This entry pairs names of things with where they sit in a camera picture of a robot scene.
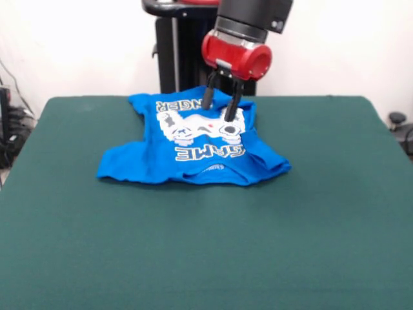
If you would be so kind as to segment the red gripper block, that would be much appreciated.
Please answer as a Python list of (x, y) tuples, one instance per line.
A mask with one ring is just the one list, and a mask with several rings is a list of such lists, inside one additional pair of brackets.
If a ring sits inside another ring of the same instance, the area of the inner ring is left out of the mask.
[[(238, 78), (233, 82), (232, 99), (225, 112), (225, 121), (232, 122), (243, 95), (244, 82), (239, 79), (244, 81), (261, 79), (270, 68), (272, 52), (262, 43), (211, 30), (203, 39), (201, 53), (205, 63), (210, 67)], [(204, 110), (208, 110), (212, 105), (218, 75), (219, 72), (213, 70), (207, 78), (203, 94)]]

